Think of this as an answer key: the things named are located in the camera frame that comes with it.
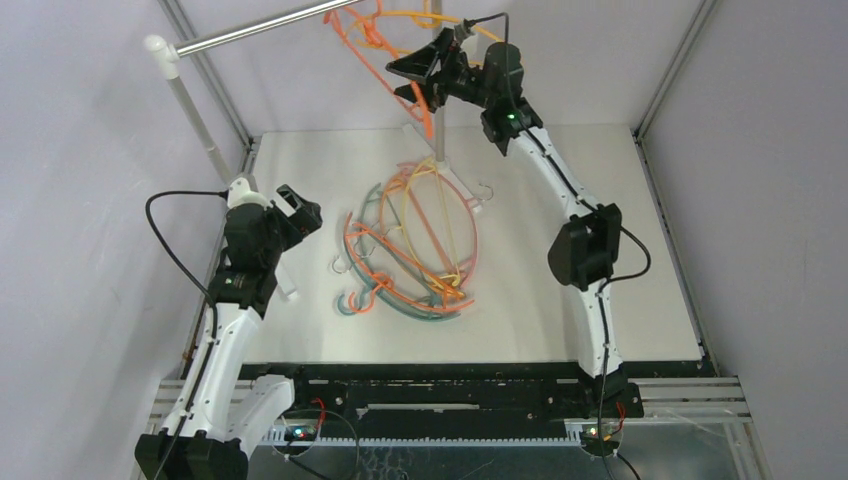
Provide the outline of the orange plastic hanger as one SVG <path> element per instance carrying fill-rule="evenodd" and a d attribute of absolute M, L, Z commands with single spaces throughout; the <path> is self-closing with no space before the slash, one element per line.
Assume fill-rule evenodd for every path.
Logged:
<path fill-rule="evenodd" d="M 360 46 L 351 37 L 351 31 L 357 30 L 361 33 L 362 42 L 376 50 L 387 52 L 392 60 L 400 58 L 400 52 L 379 31 L 377 20 L 384 16 L 383 2 L 375 2 L 375 10 L 370 14 L 362 14 L 353 7 L 345 6 L 331 10 L 323 16 L 323 23 L 329 25 L 337 34 L 342 43 L 355 55 L 360 63 L 367 68 L 371 75 L 378 80 L 383 88 L 392 95 L 397 103 L 407 114 L 417 121 L 425 131 L 425 138 L 432 140 L 435 134 L 433 115 L 428 111 L 426 104 L 420 100 L 419 105 L 414 105 L 399 98 L 395 94 L 395 88 L 389 84 L 383 74 L 363 54 Z"/>
<path fill-rule="evenodd" d="M 396 245 L 388 236 L 385 237 L 385 238 L 387 240 L 389 240 L 391 243 L 393 243 L 396 247 L 398 247 L 401 251 L 404 250 L 400 246 Z M 377 264 L 374 267 L 381 269 L 381 270 L 384 270 L 384 271 L 388 272 L 389 274 L 391 274 L 392 277 L 394 278 L 398 288 L 400 290 L 402 290 L 405 294 L 410 295 L 412 297 L 419 297 L 419 296 L 421 296 L 425 293 L 424 287 L 421 286 L 420 284 L 416 283 L 413 280 L 412 276 L 409 273 L 405 272 L 401 267 L 399 267 L 393 260 L 391 260 L 391 259 L 389 259 L 388 261 L 378 260 Z M 463 301 L 472 301 L 473 302 L 472 305 L 474 305 L 475 299 L 466 290 L 465 284 L 463 286 L 463 290 L 467 294 L 467 298 Z M 472 305 L 467 307 L 466 309 L 462 310 L 461 314 L 464 313 L 464 311 L 468 310 L 470 307 L 472 307 Z"/>

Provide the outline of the yellow-orange plastic hanger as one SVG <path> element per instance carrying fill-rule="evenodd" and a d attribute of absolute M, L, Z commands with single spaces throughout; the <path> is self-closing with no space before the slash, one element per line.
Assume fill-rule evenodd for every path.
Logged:
<path fill-rule="evenodd" d="M 445 27 L 459 26 L 462 19 L 450 15 L 441 1 L 375 1 L 366 10 L 344 8 L 334 22 L 337 34 L 357 55 L 381 53 L 393 59 Z"/>

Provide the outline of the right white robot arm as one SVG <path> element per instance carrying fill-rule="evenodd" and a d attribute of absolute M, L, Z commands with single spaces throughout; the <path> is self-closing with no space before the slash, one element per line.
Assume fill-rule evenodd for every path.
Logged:
<path fill-rule="evenodd" d="M 576 323 L 579 406 L 589 415 L 605 415 L 628 384 L 615 340 L 609 286 L 619 258 L 622 212 L 594 197 L 553 146 L 523 95 L 519 48 L 493 43 L 482 65 L 473 66 L 455 30 L 445 28 L 426 46 L 389 62 L 386 70 L 408 82 L 395 89 L 396 96 L 421 98 L 430 112 L 450 98 L 481 108 L 488 141 L 503 156 L 528 161 L 546 180 L 562 217 L 547 263 L 566 289 Z"/>

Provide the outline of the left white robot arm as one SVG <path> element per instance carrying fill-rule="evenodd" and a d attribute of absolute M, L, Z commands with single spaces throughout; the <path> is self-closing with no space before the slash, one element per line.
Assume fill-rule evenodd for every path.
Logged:
<path fill-rule="evenodd" d="M 218 192 L 226 200 L 225 245 L 208 285 L 197 354 L 177 399 L 155 434 L 143 434 L 135 459 L 147 479 L 244 479 L 249 460 L 283 412 L 311 407 L 311 388 L 284 375 L 259 377 L 232 403 L 245 354 L 278 287 L 281 255 L 322 226 L 320 206 L 289 185 L 276 190 L 286 214 L 244 178 Z"/>

